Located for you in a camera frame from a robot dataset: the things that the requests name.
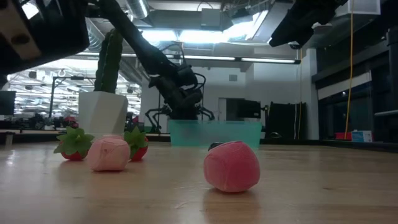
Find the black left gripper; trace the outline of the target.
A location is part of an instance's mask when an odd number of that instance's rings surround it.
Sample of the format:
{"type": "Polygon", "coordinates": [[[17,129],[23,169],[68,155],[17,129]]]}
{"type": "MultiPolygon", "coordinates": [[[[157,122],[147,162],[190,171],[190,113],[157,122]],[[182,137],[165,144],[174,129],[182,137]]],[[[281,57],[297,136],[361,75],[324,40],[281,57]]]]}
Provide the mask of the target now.
{"type": "Polygon", "coordinates": [[[164,106],[159,110],[170,119],[197,120],[198,107],[202,92],[198,88],[184,90],[170,78],[159,76],[154,78],[154,86],[164,98],[164,106]]]}

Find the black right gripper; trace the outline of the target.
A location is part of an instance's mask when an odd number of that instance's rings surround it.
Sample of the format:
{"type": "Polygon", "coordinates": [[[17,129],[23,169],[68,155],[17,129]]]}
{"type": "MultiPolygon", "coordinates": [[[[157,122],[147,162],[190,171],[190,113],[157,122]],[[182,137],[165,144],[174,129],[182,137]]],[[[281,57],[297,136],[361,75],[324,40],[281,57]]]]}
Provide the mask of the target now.
{"type": "Polygon", "coordinates": [[[336,9],[348,0],[297,0],[287,11],[271,35],[269,45],[280,45],[296,42],[305,45],[314,34],[313,25],[326,25],[336,15],[336,9]]]}

